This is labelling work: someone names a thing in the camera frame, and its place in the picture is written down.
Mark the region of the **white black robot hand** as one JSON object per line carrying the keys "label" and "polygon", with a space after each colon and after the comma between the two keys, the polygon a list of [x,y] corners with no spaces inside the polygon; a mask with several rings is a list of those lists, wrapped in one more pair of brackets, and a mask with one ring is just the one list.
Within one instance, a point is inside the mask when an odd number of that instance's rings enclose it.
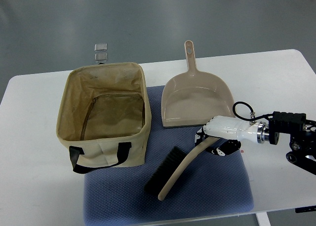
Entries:
{"label": "white black robot hand", "polygon": [[243,140],[260,144],[268,141],[268,125],[264,122],[252,124],[234,117],[216,116],[197,131],[195,146],[201,151],[210,148],[212,154],[226,156],[239,150]]}

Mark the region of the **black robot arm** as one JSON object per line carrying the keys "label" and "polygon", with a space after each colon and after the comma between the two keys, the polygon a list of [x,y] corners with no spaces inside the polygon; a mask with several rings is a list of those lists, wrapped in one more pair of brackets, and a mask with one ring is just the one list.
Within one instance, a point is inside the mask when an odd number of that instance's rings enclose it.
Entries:
{"label": "black robot arm", "polygon": [[[238,104],[249,108],[250,118],[237,114]],[[258,143],[268,141],[276,145],[280,133],[289,134],[291,151],[286,154],[288,162],[312,174],[316,173],[316,122],[306,119],[306,114],[274,111],[256,117],[253,108],[242,101],[234,103],[232,111],[237,118],[249,121],[253,126],[257,125],[255,133]]]}

